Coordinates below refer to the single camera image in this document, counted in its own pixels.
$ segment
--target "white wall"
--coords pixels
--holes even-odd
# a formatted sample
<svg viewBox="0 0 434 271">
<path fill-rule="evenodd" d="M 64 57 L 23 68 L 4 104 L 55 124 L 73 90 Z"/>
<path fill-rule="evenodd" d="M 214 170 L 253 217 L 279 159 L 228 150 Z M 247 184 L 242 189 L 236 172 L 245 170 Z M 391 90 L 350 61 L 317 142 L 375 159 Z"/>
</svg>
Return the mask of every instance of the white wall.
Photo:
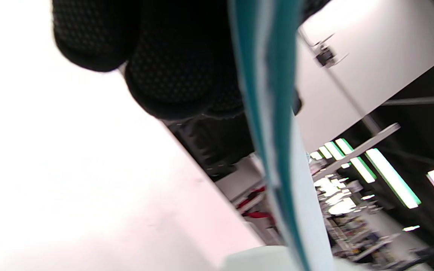
<svg viewBox="0 0 434 271">
<path fill-rule="evenodd" d="M 118 72 L 57 51 L 50 1 L 0 1 L 0 271 L 202 271 L 262 241 Z"/>
<path fill-rule="evenodd" d="M 333 0 L 301 28 L 314 43 L 336 33 L 328 44 L 350 55 L 331 69 L 367 113 L 434 65 L 431 0 Z M 300 39 L 298 54 L 304 107 L 297 119 L 307 151 L 315 151 L 362 116 Z"/>
</svg>

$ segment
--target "white panel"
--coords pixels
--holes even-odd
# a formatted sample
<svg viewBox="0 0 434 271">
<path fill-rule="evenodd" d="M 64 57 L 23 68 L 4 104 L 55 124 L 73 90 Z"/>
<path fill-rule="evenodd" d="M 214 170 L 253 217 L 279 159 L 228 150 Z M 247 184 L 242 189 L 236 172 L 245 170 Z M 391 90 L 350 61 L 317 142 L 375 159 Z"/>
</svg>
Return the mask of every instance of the white panel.
<svg viewBox="0 0 434 271">
<path fill-rule="evenodd" d="M 0 2 L 0 271 L 201 271 L 262 245 L 118 72 L 71 65 L 50 1 Z"/>
<path fill-rule="evenodd" d="M 331 70 L 367 113 L 434 65 L 430 0 L 333 0 L 302 28 L 315 43 L 336 33 L 328 44 L 338 58 L 349 56 Z M 298 119 L 307 151 L 315 151 L 360 117 L 327 74 L 311 64 L 303 44 L 299 54 L 304 107 Z"/>
</svg>

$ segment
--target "dotted texture fabric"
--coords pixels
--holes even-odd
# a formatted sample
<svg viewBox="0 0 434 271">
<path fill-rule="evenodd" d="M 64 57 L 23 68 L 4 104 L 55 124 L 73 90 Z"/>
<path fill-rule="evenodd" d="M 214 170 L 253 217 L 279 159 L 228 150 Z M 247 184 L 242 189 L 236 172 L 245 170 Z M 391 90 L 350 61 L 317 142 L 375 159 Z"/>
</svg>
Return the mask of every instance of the dotted texture fabric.
<svg viewBox="0 0 434 271">
<path fill-rule="evenodd" d="M 307 0 L 304 20 L 330 0 Z M 76 65 L 125 80 L 162 120 L 243 111 L 226 0 L 53 0 L 55 41 Z"/>
</svg>

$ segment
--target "black fabric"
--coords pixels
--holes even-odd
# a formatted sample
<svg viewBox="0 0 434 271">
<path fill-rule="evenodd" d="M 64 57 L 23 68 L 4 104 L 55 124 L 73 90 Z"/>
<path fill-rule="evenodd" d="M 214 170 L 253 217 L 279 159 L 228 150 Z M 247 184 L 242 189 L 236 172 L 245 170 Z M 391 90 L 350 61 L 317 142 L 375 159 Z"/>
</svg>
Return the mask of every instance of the black fabric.
<svg viewBox="0 0 434 271">
<path fill-rule="evenodd" d="M 329 1 L 307 0 L 304 20 Z M 129 91 L 159 119 L 243 111 L 226 0 L 53 0 L 53 25 L 80 67 L 109 72 L 127 61 Z"/>
</svg>

